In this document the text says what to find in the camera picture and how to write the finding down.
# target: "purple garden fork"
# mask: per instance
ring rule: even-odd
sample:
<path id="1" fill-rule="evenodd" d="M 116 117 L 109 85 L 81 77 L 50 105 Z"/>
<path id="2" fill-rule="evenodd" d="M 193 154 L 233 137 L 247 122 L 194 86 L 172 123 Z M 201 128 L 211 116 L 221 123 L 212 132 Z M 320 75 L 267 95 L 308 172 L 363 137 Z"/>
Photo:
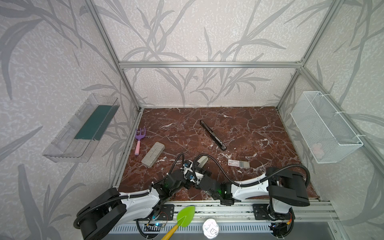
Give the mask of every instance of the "purple garden fork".
<path id="1" fill-rule="evenodd" d="M 143 139 L 145 137 L 145 133 L 147 132 L 147 130 L 145 129 L 144 127 L 144 134 L 141 134 L 141 128 L 140 128 L 140 133 L 139 133 L 139 130 L 136 131 L 136 136 L 135 138 L 137 139 L 137 145 L 136 145 L 136 149 L 135 149 L 135 155 L 139 155 L 139 151 L 140 151 L 140 140 Z"/>

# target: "round metallic lid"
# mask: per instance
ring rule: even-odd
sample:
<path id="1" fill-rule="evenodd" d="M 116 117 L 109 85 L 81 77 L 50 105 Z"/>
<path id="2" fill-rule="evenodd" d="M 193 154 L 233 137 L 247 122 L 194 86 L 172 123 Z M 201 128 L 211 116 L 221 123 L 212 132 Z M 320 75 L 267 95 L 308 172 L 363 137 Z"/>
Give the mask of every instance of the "round metallic lid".
<path id="1" fill-rule="evenodd" d="M 208 239 L 214 239 L 218 235 L 219 226 L 213 218 L 207 219 L 203 224 L 204 236 Z"/>

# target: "leaf pattern wallpaper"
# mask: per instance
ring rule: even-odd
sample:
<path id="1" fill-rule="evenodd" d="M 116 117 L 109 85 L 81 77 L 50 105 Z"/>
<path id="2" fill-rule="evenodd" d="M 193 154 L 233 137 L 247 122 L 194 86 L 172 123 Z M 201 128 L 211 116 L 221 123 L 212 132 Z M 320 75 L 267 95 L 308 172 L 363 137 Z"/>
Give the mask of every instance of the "leaf pattern wallpaper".
<path id="1" fill-rule="evenodd" d="M 345 1 L 306 68 L 384 152 L 384 1 Z M 281 108 L 283 122 L 323 200 L 331 200 L 350 239 L 382 239 L 384 177 L 359 149 L 334 164 L 317 164 L 290 113 L 303 91 L 300 77 Z"/>
<path id="2" fill-rule="evenodd" d="M 120 61 L 298 61 L 330 1 L 96 0 Z M 275 106 L 294 69 L 125 69 L 143 106 Z"/>
<path id="3" fill-rule="evenodd" d="M 0 239 L 80 239 L 77 211 L 108 188 L 137 115 L 83 1 L 0 1 Z M 87 163 L 45 147 L 89 94 L 121 104 Z"/>

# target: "black knife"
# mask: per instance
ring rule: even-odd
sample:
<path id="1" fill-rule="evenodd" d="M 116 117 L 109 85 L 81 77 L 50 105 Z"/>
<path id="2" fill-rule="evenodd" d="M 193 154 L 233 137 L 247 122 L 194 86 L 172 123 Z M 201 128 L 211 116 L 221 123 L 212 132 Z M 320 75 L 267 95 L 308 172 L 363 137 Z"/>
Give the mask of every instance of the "black knife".
<path id="1" fill-rule="evenodd" d="M 208 131 L 211 138 L 215 141 L 215 143 L 220 147 L 221 150 L 224 151 L 227 149 L 223 141 L 221 141 L 220 138 L 216 136 L 216 134 L 212 131 L 212 129 L 208 127 L 203 120 L 200 120 L 200 124 L 203 128 L 205 128 Z"/>

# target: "red marble tabletop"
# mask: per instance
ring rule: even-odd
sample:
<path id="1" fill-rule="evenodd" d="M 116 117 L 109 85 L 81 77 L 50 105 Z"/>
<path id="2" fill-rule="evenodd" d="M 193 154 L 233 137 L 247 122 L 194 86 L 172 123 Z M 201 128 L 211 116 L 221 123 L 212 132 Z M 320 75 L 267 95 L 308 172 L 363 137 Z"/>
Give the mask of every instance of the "red marble tabletop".
<path id="1" fill-rule="evenodd" d="M 207 135 L 199 123 L 201 119 L 225 143 L 225 151 L 219 149 Z M 148 189 L 152 181 L 166 175 L 181 152 L 184 152 L 186 161 L 192 161 L 201 153 L 212 155 L 232 180 L 257 177 L 266 167 L 300 163 L 274 107 L 145 109 L 139 124 L 139 127 L 144 126 L 147 134 L 141 141 L 140 154 L 134 155 L 135 140 L 119 186 L 120 192 Z M 164 144 L 166 148 L 157 162 L 151 168 L 146 168 L 141 160 L 155 142 Z M 250 168 L 228 166 L 228 159 L 248 161 Z M 176 167 L 180 166 L 181 160 L 176 164 Z M 212 172 L 213 179 L 227 182 L 212 160 L 204 168 Z M 305 174 L 300 168 L 291 170 Z M 308 196 L 318 197 L 312 185 L 308 186 Z M 208 199 L 212 198 L 204 191 L 191 187 L 189 190 L 182 188 L 171 200 Z"/>

